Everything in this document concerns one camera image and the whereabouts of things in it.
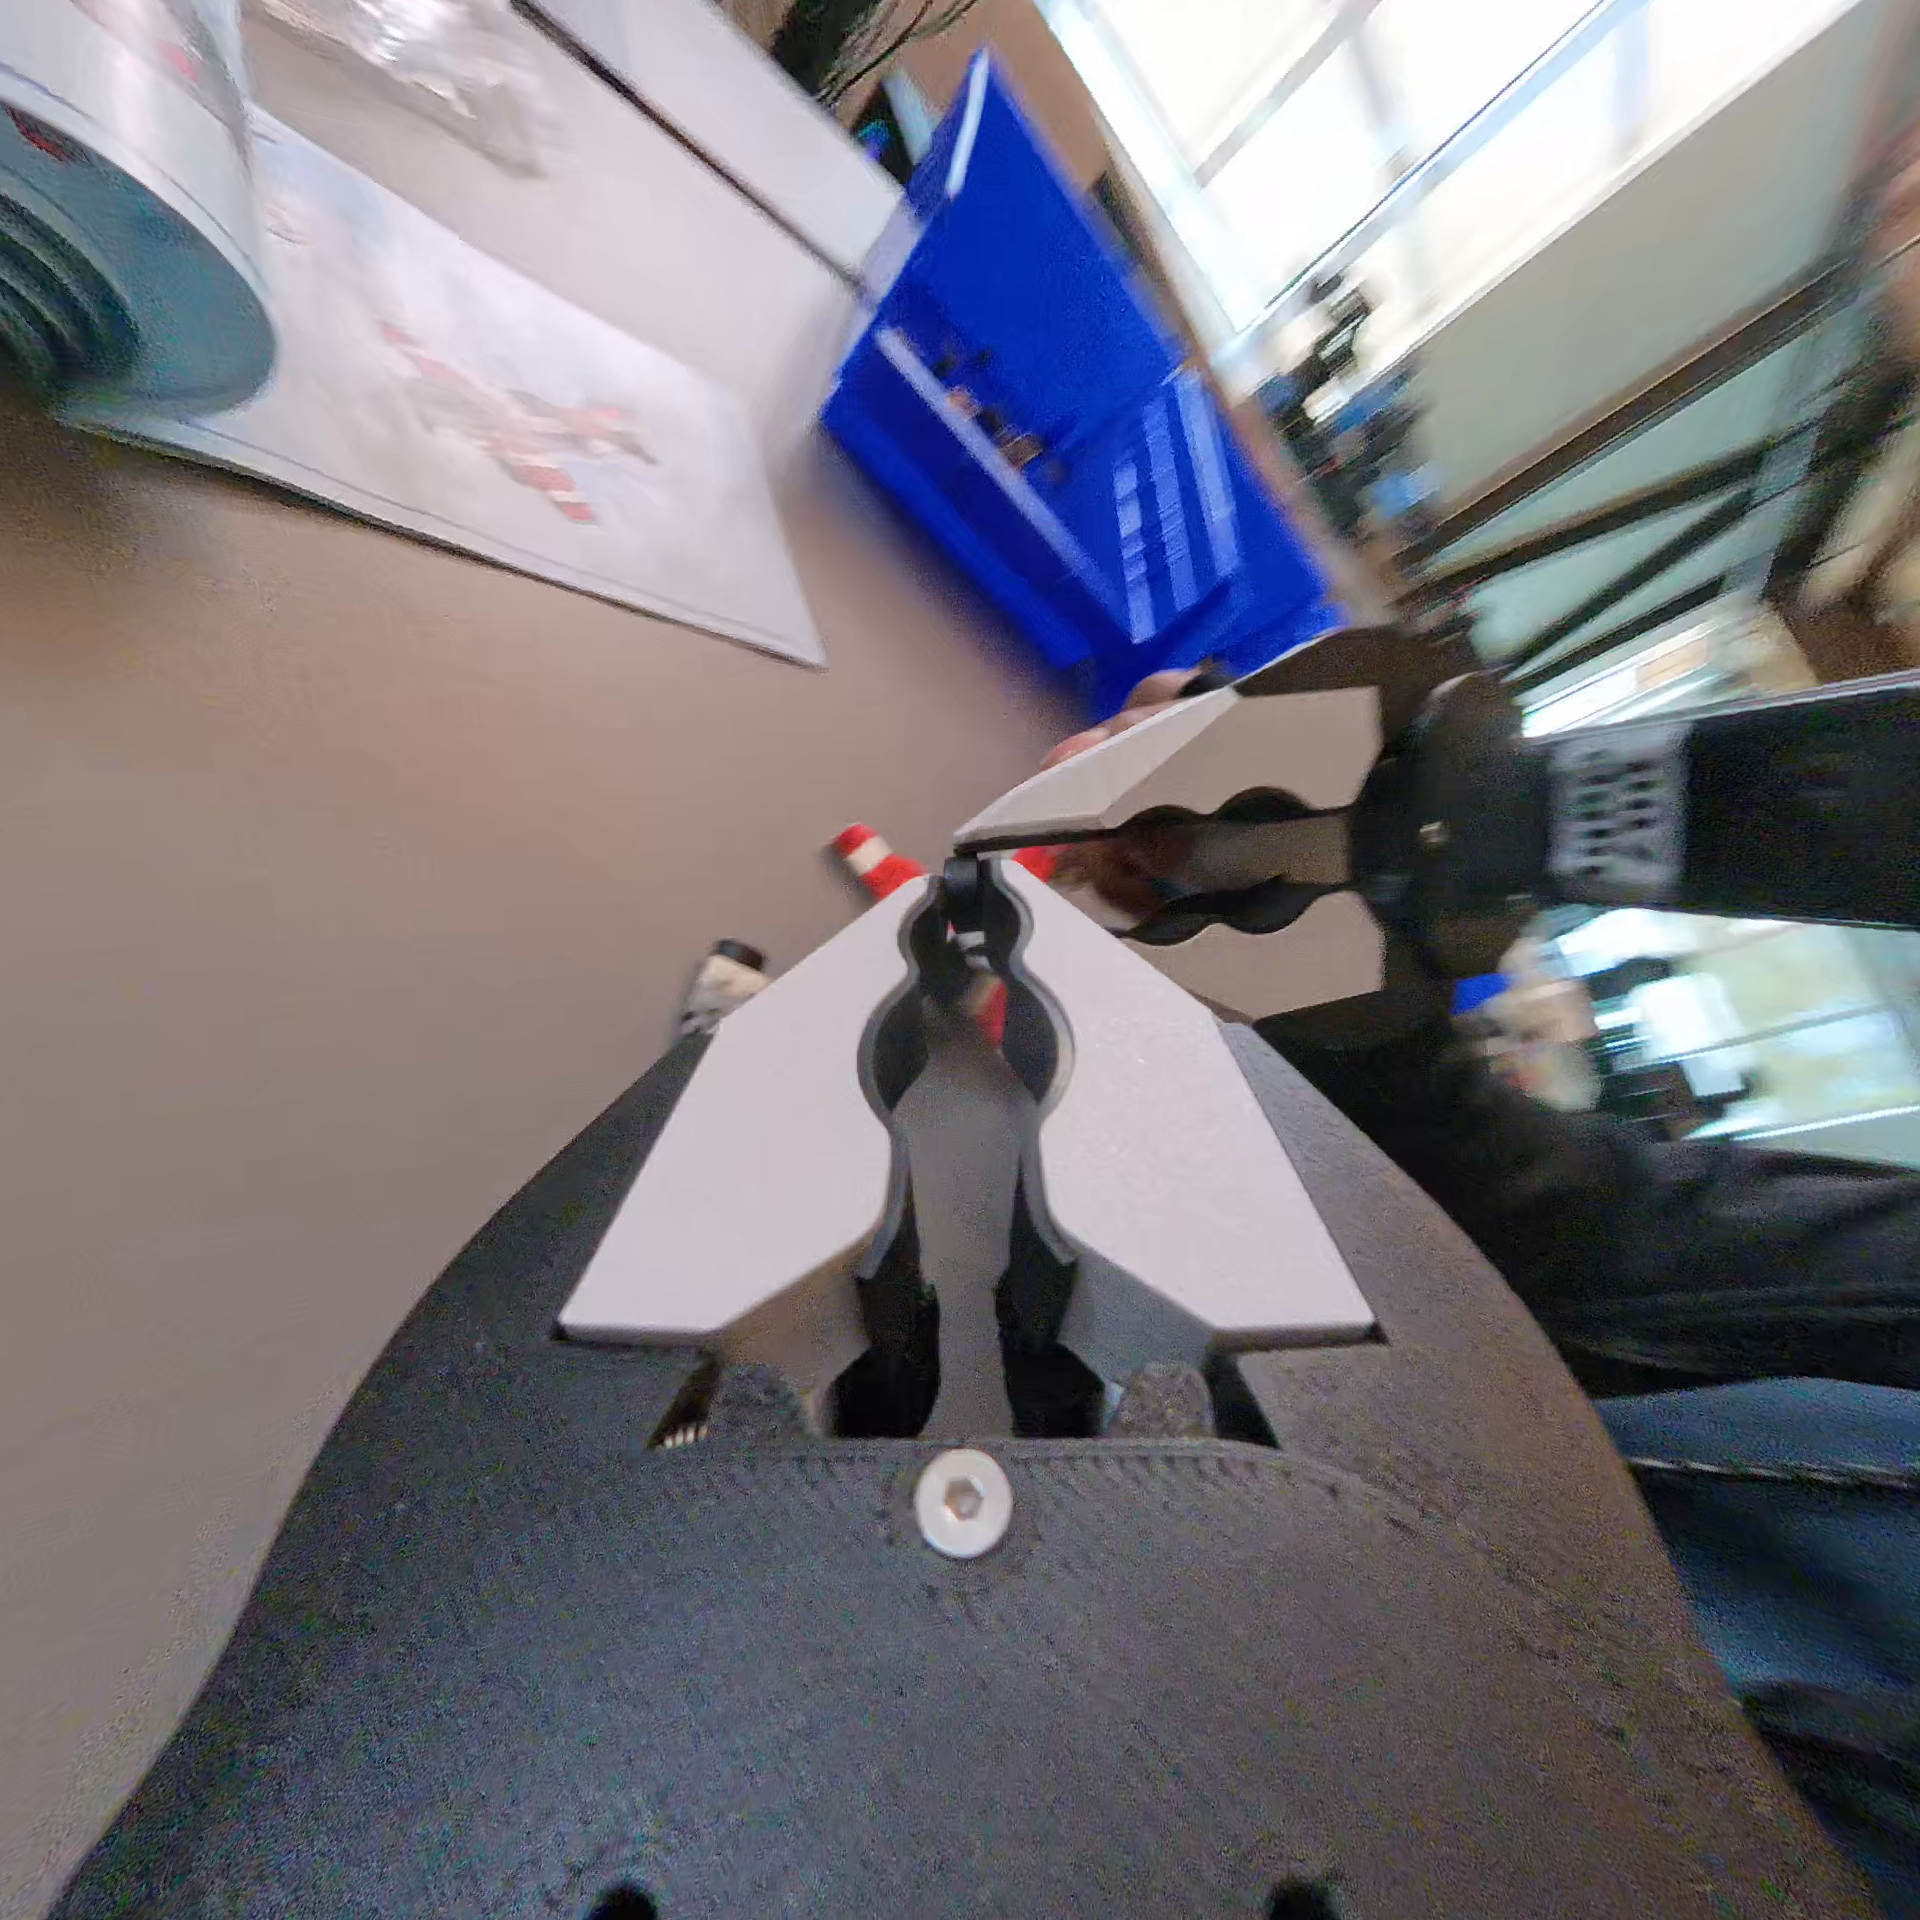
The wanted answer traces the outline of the grey desk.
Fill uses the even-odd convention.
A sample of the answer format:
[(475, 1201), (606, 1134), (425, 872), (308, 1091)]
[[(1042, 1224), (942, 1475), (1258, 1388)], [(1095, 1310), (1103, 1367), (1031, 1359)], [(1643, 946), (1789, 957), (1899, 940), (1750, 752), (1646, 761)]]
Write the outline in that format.
[(198, 1690), (423, 1289), (658, 1057), (718, 935), (834, 935), (1083, 703), (819, 437), (854, 289), (532, 24), (513, 181), (248, 30), (265, 108), (729, 385), (829, 664), (3, 397), (3, 1914)]

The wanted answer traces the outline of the person's clothed body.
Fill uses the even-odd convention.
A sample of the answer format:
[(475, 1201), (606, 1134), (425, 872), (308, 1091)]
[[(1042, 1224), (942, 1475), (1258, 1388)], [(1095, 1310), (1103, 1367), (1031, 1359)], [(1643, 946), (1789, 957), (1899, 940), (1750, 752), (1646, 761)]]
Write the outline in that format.
[(1742, 1715), (1886, 1918), (1916, 1914), (1916, 1393), (1602, 1400)]

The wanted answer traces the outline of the person's right forearm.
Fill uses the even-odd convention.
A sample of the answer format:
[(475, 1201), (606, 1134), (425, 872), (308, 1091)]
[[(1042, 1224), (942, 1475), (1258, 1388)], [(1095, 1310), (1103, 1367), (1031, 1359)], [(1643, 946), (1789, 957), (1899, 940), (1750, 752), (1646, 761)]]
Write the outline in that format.
[(1294, 1016), (1258, 1034), (1452, 1217), (1593, 1397), (1916, 1388), (1915, 1173), (1560, 1111), (1446, 1016), (1365, 1048)]

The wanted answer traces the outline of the instruction booklet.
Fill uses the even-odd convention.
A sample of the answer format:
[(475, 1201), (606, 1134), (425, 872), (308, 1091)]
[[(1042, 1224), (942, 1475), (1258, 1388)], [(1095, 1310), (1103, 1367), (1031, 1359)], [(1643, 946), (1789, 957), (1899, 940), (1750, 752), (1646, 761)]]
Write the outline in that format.
[(89, 435), (824, 663), (737, 401), (258, 108), (236, 4), (3, 6), (3, 371)]

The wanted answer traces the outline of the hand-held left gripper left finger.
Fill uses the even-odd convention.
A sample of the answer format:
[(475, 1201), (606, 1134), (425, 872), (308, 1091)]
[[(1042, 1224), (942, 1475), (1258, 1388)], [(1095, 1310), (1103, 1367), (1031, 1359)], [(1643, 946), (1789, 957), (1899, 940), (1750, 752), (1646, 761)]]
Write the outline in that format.
[(838, 1433), (924, 1429), (939, 1306), (896, 1109), (944, 948), (942, 886), (912, 881), (715, 1027), (565, 1339), (766, 1367)]

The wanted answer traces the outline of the red white toy brick plane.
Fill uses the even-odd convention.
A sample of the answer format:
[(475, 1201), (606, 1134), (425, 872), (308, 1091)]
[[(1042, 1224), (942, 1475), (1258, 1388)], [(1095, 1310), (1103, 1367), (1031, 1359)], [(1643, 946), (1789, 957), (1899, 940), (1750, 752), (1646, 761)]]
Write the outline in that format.
[[(901, 857), (872, 825), (854, 822), (831, 843), (831, 854), (854, 881), (872, 897), (885, 901), (901, 889), (917, 889), (928, 870)], [(975, 929), (944, 925), (944, 946), (924, 961), (912, 980), (921, 997), (963, 1012), (982, 1041), (1011, 1062), (1005, 1041), (1009, 989), (985, 957), (985, 936)]]

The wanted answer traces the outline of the clear plastic bag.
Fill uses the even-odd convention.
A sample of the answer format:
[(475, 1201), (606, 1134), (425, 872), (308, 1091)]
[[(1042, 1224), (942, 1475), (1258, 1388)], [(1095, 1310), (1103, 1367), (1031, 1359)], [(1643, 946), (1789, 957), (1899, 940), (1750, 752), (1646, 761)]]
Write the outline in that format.
[(554, 117), (510, 4), (244, 4), (240, 12), (502, 171), (546, 175)]

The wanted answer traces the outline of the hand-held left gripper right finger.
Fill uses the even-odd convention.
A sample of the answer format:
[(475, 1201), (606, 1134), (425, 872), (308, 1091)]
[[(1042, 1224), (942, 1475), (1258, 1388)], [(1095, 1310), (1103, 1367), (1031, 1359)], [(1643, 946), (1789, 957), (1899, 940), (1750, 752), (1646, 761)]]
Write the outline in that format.
[(1018, 864), (985, 868), (1027, 1091), (995, 1285), (1018, 1436), (1096, 1436), (1128, 1381), (1377, 1339), (1226, 1027)]

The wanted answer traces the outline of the blue plastic storage bin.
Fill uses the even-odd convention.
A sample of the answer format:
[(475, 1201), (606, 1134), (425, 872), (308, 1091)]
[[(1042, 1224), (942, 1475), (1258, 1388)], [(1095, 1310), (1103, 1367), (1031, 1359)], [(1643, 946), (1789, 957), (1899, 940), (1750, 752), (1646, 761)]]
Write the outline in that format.
[[(1211, 383), (992, 55), (966, 66), (862, 275), (824, 435), (1089, 703), (1164, 667), (1253, 673), (1338, 623)], [(1059, 435), (1059, 493), (948, 408), (944, 343), (992, 350)]]

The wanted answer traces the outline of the sparse toy brick group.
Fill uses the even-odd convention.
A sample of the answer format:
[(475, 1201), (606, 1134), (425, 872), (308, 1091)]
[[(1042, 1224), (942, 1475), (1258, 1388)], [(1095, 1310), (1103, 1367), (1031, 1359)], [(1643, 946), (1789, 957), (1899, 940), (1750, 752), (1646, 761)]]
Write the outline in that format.
[(944, 343), (934, 350), (930, 375), (948, 408), (971, 421), (1014, 475), (1043, 493), (1059, 493), (1065, 484), (1070, 464), (1059, 435), (1027, 418), (1025, 401), (998, 371), (992, 350)]

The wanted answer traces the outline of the person's right hand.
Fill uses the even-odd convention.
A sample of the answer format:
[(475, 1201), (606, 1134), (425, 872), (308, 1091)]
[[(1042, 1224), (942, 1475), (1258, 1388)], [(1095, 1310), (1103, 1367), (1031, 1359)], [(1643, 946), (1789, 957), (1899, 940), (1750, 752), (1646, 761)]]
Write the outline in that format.
[(1121, 702), (1121, 706), (1114, 716), (1103, 719), (1099, 723), (1092, 723), (1083, 732), (1074, 732), (1072, 737), (1065, 737), (1063, 743), (1050, 749), (1043, 761), (1042, 761), (1042, 770), (1050, 773), (1052, 768), (1059, 768), (1059, 764), (1063, 764), (1081, 755), (1089, 755), (1092, 749), (1108, 743), (1110, 737), (1147, 723), (1150, 719), (1154, 719), (1158, 712), (1164, 712), (1168, 706), (1178, 706), (1189, 698), (1205, 698), (1205, 696), (1211, 696), (1221, 687), (1229, 687), (1229, 685), (1233, 685), (1233, 680), (1221, 677), (1211, 664), (1153, 673), (1143, 682), (1139, 682), (1132, 687), (1132, 694), (1128, 694), (1128, 698)]

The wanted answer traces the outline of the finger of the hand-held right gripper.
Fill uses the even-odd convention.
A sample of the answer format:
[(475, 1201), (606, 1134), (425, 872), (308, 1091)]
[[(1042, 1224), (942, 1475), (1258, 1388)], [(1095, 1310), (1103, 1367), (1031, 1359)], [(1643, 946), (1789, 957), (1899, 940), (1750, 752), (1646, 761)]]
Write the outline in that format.
[(1365, 914), (1349, 814), (1147, 814), (1117, 836), (1139, 911), (1114, 935), (1178, 948), (1205, 932), (1277, 936), (1316, 907)]
[(956, 829), (952, 850), (1086, 843), (1153, 811), (1207, 821), (1258, 796), (1345, 809), (1383, 743), (1377, 687), (1211, 691), (1038, 770)]

